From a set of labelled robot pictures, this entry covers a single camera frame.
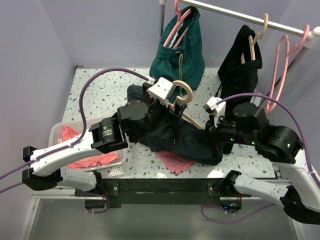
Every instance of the clothes hanger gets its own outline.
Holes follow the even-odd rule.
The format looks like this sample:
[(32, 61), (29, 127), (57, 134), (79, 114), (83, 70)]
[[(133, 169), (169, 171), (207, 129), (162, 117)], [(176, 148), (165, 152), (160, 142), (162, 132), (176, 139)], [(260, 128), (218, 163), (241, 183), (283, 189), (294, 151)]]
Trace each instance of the clothes hanger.
[[(273, 68), (272, 84), (271, 84), (271, 90), (270, 90), (270, 95), (269, 95), (270, 98), (273, 97), (273, 93), (275, 90), (280, 47), (281, 47), (282, 42), (284, 42), (284, 44), (285, 44), (284, 68), (283, 68), (283, 73), (282, 73), (281, 80), (280, 80), (280, 87), (279, 87), (279, 90), (278, 90), (276, 97), (275, 97), (276, 100), (279, 100), (282, 89), (285, 84), (287, 69), (288, 69), (288, 64), (289, 64), (289, 57), (292, 55), (292, 53), (294, 51), (299, 50), (303, 46), (303, 44), (305, 43), (305, 41), (308, 37), (309, 30), (310, 30), (310, 26), (308, 24), (303, 27), (304, 34), (302, 36), (301, 41), (299, 43), (296, 43), (291, 49), (290, 49), (289, 37), (287, 34), (284, 34), (282, 36), (282, 38), (280, 39), (280, 41), (276, 47), (276, 51), (275, 51), (275, 62), (274, 62), (274, 68)], [(266, 113), (271, 113), (277, 105), (276, 103), (273, 103), (272, 105), (270, 105), (270, 104), (271, 104), (271, 101), (267, 101), (266, 108), (265, 108)]]
[(185, 18), (192, 12), (192, 10), (189, 8), (187, 11), (185, 11), (185, 13), (181, 16), (182, 14), (182, 10), (181, 8), (178, 9), (178, 3), (179, 0), (174, 0), (174, 13), (177, 15), (177, 21), (176, 24), (174, 25), (173, 29), (171, 30), (169, 36), (166, 38), (163, 46), (166, 47), (168, 45), (168, 43), (170, 42), (171, 38), (173, 37), (173, 35), (175, 34), (175, 32), (177, 31), (178, 27), (180, 26), (180, 24), (185, 20)]
[[(249, 40), (249, 48), (250, 48), (250, 55), (251, 55), (251, 61), (254, 61), (256, 60), (256, 53), (255, 53), (255, 44), (257, 43), (257, 40), (258, 39), (261, 39), (266, 31), (267, 31), (267, 27), (268, 27), (268, 21), (269, 21), (269, 15), (268, 13), (265, 13), (263, 15), (263, 20), (264, 20), (264, 24), (263, 24), (263, 29), (262, 29), (262, 32), (258, 32), (254, 39), (252, 39), (252, 36), (249, 35), (248, 37), (248, 40)], [(241, 64), (244, 64), (245, 63), (245, 56), (244, 56), (244, 53), (242, 53), (241, 55)]]
[[(190, 103), (193, 99), (194, 99), (194, 94), (192, 92), (191, 87), (185, 83), (184, 81), (180, 81), (180, 80), (175, 80), (172, 82), (175, 86), (183, 88), (186, 93), (187, 96), (186, 97), (181, 97), (181, 96), (177, 96), (175, 98), (175, 102), (179, 101), (183, 104), (188, 104)], [(175, 110), (175, 105), (174, 104), (170, 104), (170, 108), (172, 110)], [(182, 117), (185, 118), (186, 120), (188, 120), (190, 123), (192, 123), (194, 126), (196, 126), (198, 129), (204, 129), (199, 122), (197, 122), (196, 120), (194, 120), (190, 115), (188, 115), (187, 113), (183, 113)]]

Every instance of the green garment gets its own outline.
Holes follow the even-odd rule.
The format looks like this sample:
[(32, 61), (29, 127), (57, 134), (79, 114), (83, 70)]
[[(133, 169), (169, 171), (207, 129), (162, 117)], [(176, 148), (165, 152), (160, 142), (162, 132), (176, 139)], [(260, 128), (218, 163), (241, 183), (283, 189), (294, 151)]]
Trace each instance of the green garment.
[[(202, 56), (202, 38), (199, 24), (200, 13), (197, 8), (188, 6), (182, 10), (182, 15), (188, 9), (192, 9), (192, 12), (184, 19), (182, 27), (178, 28), (177, 37), (175, 39), (174, 37), (171, 38), (171, 41), (177, 41), (185, 29), (188, 28), (183, 40), (176, 49), (169, 47), (171, 41), (167, 47), (163, 46), (177, 22), (178, 17), (176, 15), (163, 31), (149, 75), (157, 79), (164, 77), (170, 81), (182, 80), (192, 90), (196, 90), (204, 74), (205, 62)], [(180, 90), (176, 88), (169, 101), (173, 103), (178, 95), (180, 95)]]

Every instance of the beige hanger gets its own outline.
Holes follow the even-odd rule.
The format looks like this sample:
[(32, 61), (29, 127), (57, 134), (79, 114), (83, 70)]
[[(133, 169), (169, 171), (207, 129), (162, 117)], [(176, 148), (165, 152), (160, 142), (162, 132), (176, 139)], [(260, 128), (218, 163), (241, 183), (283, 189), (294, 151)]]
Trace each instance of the beige hanger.
[[(250, 47), (250, 54), (251, 54), (251, 61), (254, 61), (256, 60), (256, 53), (255, 53), (255, 44), (257, 43), (257, 40), (258, 39), (261, 39), (266, 31), (267, 31), (267, 27), (268, 27), (268, 21), (269, 21), (269, 15), (268, 13), (265, 13), (263, 15), (263, 20), (264, 20), (264, 24), (263, 24), (263, 30), (262, 32), (258, 32), (254, 39), (252, 39), (252, 36), (249, 35), (248, 37), (248, 40), (249, 40), (249, 47)], [(244, 56), (244, 53), (242, 53), (241, 55), (241, 64), (244, 64), (245, 63), (245, 56)]]
[[(188, 104), (192, 101), (192, 99), (194, 99), (194, 94), (192, 92), (191, 87), (186, 84), (184, 81), (180, 81), (180, 80), (176, 80), (172, 82), (175, 86), (178, 86), (180, 88), (183, 88), (186, 93), (187, 96), (186, 97), (181, 97), (181, 96), (177, 96), (175, 98), (175, 101), (179, 101), (183, 104)], [(175, 105), (171, 104), (170, 108), (172, 110), (175, 110)], [(189, 122), (191, 122), (193, 125), (195, 125), (198, 129), (204, 129), (199, 122), (197, 122), (196, 120), (194, 120), (190, 115), (188, 115), (187, 113), (183, 113), (182, 117), (185, 118), (186, 120), (188, 120)]]

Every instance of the gray floor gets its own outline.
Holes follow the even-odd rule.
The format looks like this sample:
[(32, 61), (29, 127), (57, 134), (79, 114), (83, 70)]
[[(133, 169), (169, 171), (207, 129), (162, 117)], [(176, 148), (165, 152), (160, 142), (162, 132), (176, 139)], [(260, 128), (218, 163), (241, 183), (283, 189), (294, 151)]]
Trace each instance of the gray floor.
[[(235, 216), (207, 209), (223, 221), (234, 220), (268, 204), (244, 200)], [(207, 221), (199, 205), (123, 205), (105, 213), (85, 212), (83, 199), (40, 201), (30, 240), (296, 240), (292, 221), (277, 207), (237, 224)]]

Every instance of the hanging clothes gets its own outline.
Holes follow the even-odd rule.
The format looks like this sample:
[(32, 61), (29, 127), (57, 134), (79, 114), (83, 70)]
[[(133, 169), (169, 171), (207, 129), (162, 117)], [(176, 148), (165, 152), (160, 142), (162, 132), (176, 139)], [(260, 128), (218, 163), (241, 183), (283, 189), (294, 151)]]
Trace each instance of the hanging clothes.
[[(253, 93), (258, 84), (258, 69), (262, 68), (262, 57), (258, 44), (254, 45), (255, 60), (251, 60), (250, 46), (248, 37), (254, 39), (255, 31), (247, 25), (243, 25), (237, 34), (235, 41), (224, 59), (218, 76), (221, 81), (221, 95), (224, 99), (231, 95), (241, 93)], [(241, 63), (241, 55), (244, 55), (245, 63)], [(226, 103), (225, 116), (229, 120), (234, 120), (233, 109), (235, 106), (250, 102), (251, 97), (238, 97)], [(223, 149), (224, 154), (229, 154), (233, 144), (228, 143)]]
[[(148, 104), (145, 100), (142, 86), (129, 86), (127, 100), (128, 102), (141, 100)], [(198, 139), (204, 135), (205, 131), (181, 119), (175, 136), (172, 127), (168, 123), (161, 121), (154, 131), (143, 137), (140, 143), (149, 147), (152, 152), (166, 150), (197, 163), (217, 165), (222, 159), (222, 152), (198, 142)]]
[[(202, 56), (200, 13), (197, 8), (188, 6), (182, 10), (182, 14), (188, 9), (192, 9), (192, 13), (179, 26), (168, 47), (163, 44), (174, 28), (178, 17), (175, 16), (164, 29), (149, 75), (157, 79), (164, 77), (170, 81), (181, 80), (186, 82), (192, 90), (196, 90), (205, 71), (205, 61)], [(173, 49), (172, 47), (186, 28), (188, 29), (181, 43), (176, 49)], [(178, 95), (180, 95), (179, 88), (170, 96), (169, 101), (173, 103)]]

